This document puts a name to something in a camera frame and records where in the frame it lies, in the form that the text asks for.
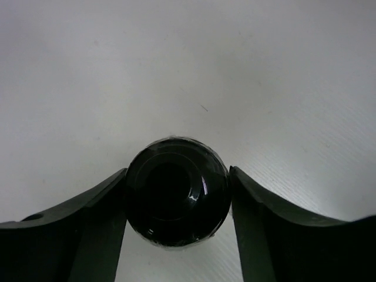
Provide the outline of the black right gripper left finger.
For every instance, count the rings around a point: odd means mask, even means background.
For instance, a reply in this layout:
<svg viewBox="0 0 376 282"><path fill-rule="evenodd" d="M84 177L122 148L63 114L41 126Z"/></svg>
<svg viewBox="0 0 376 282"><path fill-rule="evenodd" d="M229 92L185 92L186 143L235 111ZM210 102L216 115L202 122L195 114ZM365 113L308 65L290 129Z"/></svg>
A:
<svg viewBox="0 0 376 282"><path fill-rule="evenodd" d="M114 281L126 226L125 173L1 223L1 281Z"/></svg>

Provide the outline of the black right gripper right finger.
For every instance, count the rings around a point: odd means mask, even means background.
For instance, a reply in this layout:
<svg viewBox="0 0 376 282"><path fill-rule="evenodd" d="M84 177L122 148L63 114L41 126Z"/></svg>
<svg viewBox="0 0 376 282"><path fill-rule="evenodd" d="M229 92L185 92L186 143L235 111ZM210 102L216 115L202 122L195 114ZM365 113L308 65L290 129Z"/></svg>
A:
<svg viewBox="0 0 376 282"><path fill-rule="evenodd" d="M375 217L306 210L230 168L244 281L374 281Z"/></svg>

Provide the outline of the black-capped white powder bottle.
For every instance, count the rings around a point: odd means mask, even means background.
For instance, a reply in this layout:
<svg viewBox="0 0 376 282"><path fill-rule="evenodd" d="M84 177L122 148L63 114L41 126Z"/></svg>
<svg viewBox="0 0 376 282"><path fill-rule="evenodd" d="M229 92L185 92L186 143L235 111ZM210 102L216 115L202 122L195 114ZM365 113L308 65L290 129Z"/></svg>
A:
<svg viewBox="0 0 376 282"><path fill-rule="evenodd" d="M229 171L204 143L183 136L157 140L131 161L124 182L133 230L163 248L185 248L214 236L231 206Z"/></svg>

